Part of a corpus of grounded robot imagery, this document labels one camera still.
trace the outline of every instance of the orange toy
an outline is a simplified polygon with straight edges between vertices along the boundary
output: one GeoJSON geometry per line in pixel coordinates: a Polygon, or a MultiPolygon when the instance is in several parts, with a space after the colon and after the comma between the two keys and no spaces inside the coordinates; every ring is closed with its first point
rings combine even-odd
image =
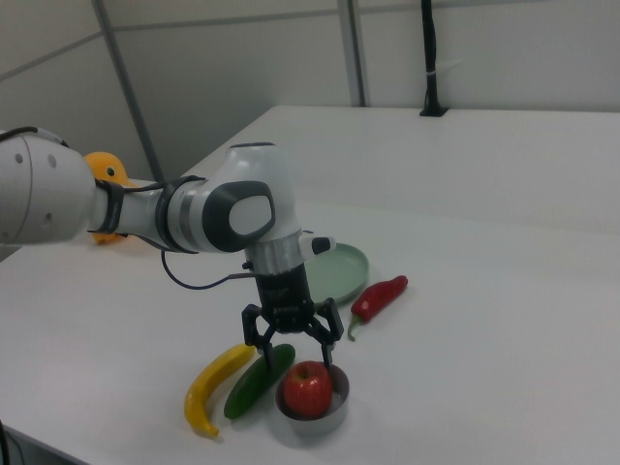
{"type": "MultiPolygon", "coordinates": [[[[129,181],[125,167],[123,167],[123,164],[115,155],[107,152],[93,152],[86,155],[84,160],[93,171],[95,179],[115,182],[127,187],[136,187],[136,184],[132,184],[129,181]]],[[[99,234],[93,232],[93,238],[99,245],[112,242],[121,237],[123,236],[119,234],[99,234]]]]}

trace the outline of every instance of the banana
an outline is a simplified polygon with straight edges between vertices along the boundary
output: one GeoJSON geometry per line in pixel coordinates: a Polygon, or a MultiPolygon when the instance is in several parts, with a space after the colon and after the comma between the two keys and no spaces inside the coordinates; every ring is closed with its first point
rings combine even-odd
{"type": "Polygon", "coordinates": [[[185,419],[195,430],[217,436],[219,429],[209,420],[204,404],[213,390],[246,364],[255,351],[253,346],[237,344],[215,358],[198,375],[185,395],[185,419]]]}

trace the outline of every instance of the cucumber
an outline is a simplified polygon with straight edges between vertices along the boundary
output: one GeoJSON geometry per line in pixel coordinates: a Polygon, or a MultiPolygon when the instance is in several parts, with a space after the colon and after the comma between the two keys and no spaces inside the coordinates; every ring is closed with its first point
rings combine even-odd
{"type": "Polygon", "coordinates": [[[272,349],[273,366],[267,370],[264,356],[261,356],[241,375],[226,399],[224,416],[238,419],[245,414],[259,398],[293,365],[295,348],[291,344],[280,344],[272,349]]]}

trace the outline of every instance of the white table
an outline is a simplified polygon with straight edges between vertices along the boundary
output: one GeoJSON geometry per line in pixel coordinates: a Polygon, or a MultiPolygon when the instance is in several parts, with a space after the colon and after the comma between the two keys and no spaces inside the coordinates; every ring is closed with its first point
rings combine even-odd
{"type": "MultiPolygon", "coordinates": [[[[337,345],[352,389],[331,436],[298,438],[269,396],[231,424],[234,379],[208,405],[221,440],[195,435],[185,391],[240,342],[254,283],[185,291],[140,241],[87,235],[0,264],[2,420],[96,464],[618,463],[620,118],[417,114],[275,108],[230,141],[281,145],[304,228],[363,250],[371,281],[410,278],[337,345]]],[[[212,173],[224,149],[191,172],[212,173]]],[[[170,265],[206,283],[242,261],[170,265]]],[[[285,341],[320,358],[307,336],[285,341]]]]}

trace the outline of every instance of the red apple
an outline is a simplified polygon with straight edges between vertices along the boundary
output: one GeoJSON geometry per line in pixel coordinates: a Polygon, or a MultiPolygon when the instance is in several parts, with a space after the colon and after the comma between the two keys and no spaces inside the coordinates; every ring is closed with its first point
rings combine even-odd
{"type": "Polygon", "coordinates": [[[318,361],[294,365],[284,378],[284,403],[292,412],[315,419],[326,412],[331,403],[331,376],[318,361]]]}

